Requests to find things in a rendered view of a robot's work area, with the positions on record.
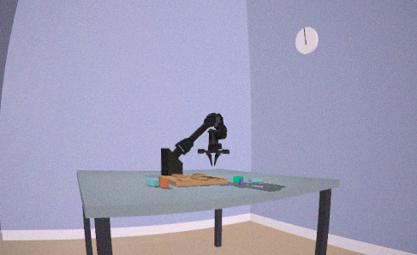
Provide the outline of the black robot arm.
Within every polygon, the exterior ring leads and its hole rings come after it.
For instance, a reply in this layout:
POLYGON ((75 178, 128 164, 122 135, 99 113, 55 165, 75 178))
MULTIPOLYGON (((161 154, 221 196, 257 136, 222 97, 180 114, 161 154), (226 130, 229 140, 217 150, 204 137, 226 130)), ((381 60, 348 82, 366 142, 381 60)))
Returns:
MULTIPOLYGON (((204 123, 189 137, 186 139, 183 139, 175 144, 175 150, 173 150, 173 153, 178 158, 180 155, 187 154, 191 148, 194 146, 194 141, 199 138, 199 136, 205 132, 207 128, 213 127, 216 129, 209 129, 207 132, 209 133, 209 139, 225 139, 227 137, 227 128, 223 124, 223 117, 219 113, 211 113, 206 116, 204 123), (180 147, 182 148, 180 148, 180 147)), ((214 144, 208 145, 208 151, 210 152, 218 152, 220 149, 222 149, 222 144, 217 144, 214 142, 214 144)))

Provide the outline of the small green block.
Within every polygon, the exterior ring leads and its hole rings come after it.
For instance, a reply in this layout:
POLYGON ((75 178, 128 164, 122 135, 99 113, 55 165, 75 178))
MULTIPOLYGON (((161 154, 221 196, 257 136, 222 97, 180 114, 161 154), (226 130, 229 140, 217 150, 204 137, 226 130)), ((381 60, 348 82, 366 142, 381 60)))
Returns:
POLYGON ((243 177, 233 176, 233 182, 239 182, 239 179, 243 179, 243 177))

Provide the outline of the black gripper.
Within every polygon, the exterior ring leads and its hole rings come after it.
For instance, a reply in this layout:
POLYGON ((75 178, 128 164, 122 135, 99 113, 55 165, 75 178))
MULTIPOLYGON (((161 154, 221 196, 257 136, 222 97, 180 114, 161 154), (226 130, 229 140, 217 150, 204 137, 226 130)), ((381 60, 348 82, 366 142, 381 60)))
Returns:
MULTIPOLYGON (((214 144, 214 142, 216 142, 218 144, 217 139, 209 139, 209 142, 211 142, 211 144, 214 144)), ((210 162, 211 162, 211 166, 212 166, 211 154, 216 153, 215 160, 214 160, 214 167, 215 167, 218 157, 221 156, 220 154, 221 153, 229 154, 229 150, 221 150, 221 151, 218 151, 218 152, 216 152, 216 151, 210 152, 210 151, 205 150, 205 149, 198 149, 198 154, 204 154, 204 153, 206 153, 206 155, 209 157, 210 162)))

